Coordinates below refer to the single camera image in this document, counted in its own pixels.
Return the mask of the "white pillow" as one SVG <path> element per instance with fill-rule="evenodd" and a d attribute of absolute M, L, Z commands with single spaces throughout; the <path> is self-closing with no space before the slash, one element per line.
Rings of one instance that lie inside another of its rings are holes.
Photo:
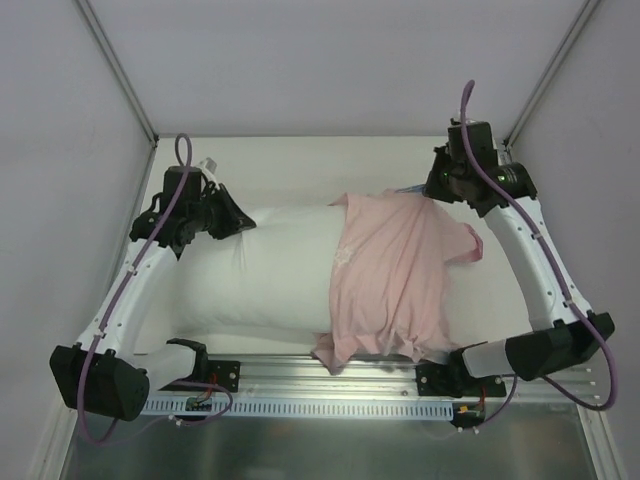
<path fill-rule="evenodd" d="M 251 353 L 312 345 L 331 330 L 330 281 L 346 220 L 342 206 L 250 211 L 254 229 L 214 240 L 196 235 L 160 277 L 136 342 L 168 339 Z"/>

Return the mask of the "purple Elsa print pillowcase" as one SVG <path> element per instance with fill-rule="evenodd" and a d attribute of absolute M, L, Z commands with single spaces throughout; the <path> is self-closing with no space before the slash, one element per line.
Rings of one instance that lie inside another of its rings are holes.
<path fill-rule="evenodd" d="M 336 200 L 345 224 L 329 290 L 331 330 L 314 356 L 333 375 L 356 354 L 447 361 L 445 303 L 452 266 L 477 262 L 483 241 L 430 198 L 386 191 Z"/>

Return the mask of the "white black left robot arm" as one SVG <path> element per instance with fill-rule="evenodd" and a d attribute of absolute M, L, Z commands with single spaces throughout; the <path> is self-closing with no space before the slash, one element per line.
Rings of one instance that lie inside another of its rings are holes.
<path fill-rule="evenodd" d="M 124 263 L 90 324 L 71 346 L 57 346 L 49 364 L 64 404 L 76 411 L 132 421 L 150 393 L 180 383 L 197 390 L 210 377 L 208 352 L 172 338 L 134 352 L 154 293 L 201 232 L 223 240 L 255 228 L 215 175 L 216 165 L 172 166 L 161 192 L 133 222 Z"/>

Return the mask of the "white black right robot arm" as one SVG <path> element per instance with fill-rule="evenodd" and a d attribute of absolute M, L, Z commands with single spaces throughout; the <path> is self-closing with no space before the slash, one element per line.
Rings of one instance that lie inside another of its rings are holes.
<path fill-rule="evenodd" d="M 524 296 L 531 330 L 456 350 L 448 382 L 469 395 L 484 378 L 510 375 L 524 381 L 578 366 L 602 352 L 615 380 L 606 341 L 615 331 L 608 313 L 596 313 L 561 262 L 543 219 L 538 192 L 526 168 L 502 165 L 487 122 L 453 121 L 422 193 L 447 203 L 464 202 L 499 241 Z"/>

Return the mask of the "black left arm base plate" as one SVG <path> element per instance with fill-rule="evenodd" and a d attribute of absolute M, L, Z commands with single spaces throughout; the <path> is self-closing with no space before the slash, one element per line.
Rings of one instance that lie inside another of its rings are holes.
<path fill-rule="evenodd" d="M 189 377 L 183 379 L 186 385 L 178 385 L 173 382 L 161 391 L 167 392 L 197 392 L 205 393 L 210 390 L 211 385 L 220 386 L 231 393 L 236 393 L 241 378 L 241 363 L 234 360 L 211 360 L 206 362 L 204 367 Z"/>

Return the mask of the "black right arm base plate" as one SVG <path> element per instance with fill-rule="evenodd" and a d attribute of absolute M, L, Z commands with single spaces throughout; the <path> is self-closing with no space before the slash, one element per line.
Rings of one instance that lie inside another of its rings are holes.
<path fill-rule="evenodd" d="M 419 396 L 505 398 L 506 387 L 498 376 L 475 378 L 452 369 L 449 365 L 423 362 L 415 366 Z"/>

